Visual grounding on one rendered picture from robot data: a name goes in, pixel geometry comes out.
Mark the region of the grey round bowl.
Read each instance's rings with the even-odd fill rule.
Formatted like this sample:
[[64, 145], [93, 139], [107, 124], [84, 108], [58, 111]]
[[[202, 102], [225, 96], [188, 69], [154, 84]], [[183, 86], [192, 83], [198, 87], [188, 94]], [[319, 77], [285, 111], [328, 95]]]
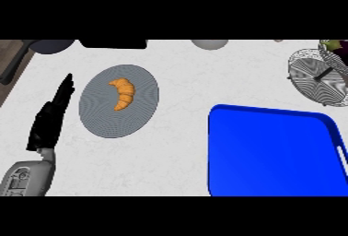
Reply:
[[194, 40], [192, 42], [199, 48], [208, 51], [222, 49], [229, 43], [227, 40]]

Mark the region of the black appliance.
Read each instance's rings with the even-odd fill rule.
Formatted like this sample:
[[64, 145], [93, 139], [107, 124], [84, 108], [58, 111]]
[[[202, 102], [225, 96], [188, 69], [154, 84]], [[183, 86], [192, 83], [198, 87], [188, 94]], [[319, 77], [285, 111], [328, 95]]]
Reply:
[[86, 48], [107, 49], [146, 49], [146, 40], [81, 40], [81, 45]]

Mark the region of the green and purple vegetable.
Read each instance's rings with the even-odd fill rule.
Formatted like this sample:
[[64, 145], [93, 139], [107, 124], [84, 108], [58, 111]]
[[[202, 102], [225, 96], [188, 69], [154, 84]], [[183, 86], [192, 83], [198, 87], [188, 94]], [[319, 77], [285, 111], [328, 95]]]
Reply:
[[348, 57], [348, 41], [345, 40], [329, 40], [322, 41], [322, 45], [326, 46], [326, 50], [338, 55], [341, 58]]

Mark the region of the orange croissant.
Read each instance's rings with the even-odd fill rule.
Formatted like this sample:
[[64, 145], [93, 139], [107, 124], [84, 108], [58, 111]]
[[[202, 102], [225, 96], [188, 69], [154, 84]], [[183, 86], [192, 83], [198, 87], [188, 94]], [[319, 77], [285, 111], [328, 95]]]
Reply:
[[118, 92], [118, 102], [114, 106], [114, 109], [117, 111], [121, 111], [133, 103], [133, 97], [136, 94], [136, 87], [124, 77], [112, 80], [109, 82], [109, 85], [115, 87], [117, 92]]

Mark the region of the grey round placemat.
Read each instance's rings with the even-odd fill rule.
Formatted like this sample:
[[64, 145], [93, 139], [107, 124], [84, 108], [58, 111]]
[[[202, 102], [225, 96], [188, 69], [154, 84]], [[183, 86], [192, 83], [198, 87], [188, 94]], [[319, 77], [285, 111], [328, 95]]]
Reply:
[[158, 102], [160, 87], [151, 72], [139, 65], [117, 65], [95, 76], [81, 92], [81, 123], [96, 136], [129, 136], [148, 123]]

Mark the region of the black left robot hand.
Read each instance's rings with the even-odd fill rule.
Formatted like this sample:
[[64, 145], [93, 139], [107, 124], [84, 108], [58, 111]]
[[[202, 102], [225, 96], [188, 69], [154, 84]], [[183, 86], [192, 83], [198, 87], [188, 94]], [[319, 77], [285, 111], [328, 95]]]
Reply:
[[59, 85], [53, 100], [43, 105], [36, 115], [27, 141], [28, 151], [37, 151], [40, 148], [53, 148], [56, 146], [61, 137], [64, 115], [74, 91], [73, 74], [68, 74]]

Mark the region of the blue tray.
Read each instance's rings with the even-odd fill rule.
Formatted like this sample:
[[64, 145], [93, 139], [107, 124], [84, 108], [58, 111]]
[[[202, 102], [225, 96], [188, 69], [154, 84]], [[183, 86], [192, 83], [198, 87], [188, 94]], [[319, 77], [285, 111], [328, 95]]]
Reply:
[[348, 151], [323, 113], [217, 105], [208, 115], [213, 196], [348, 196]]

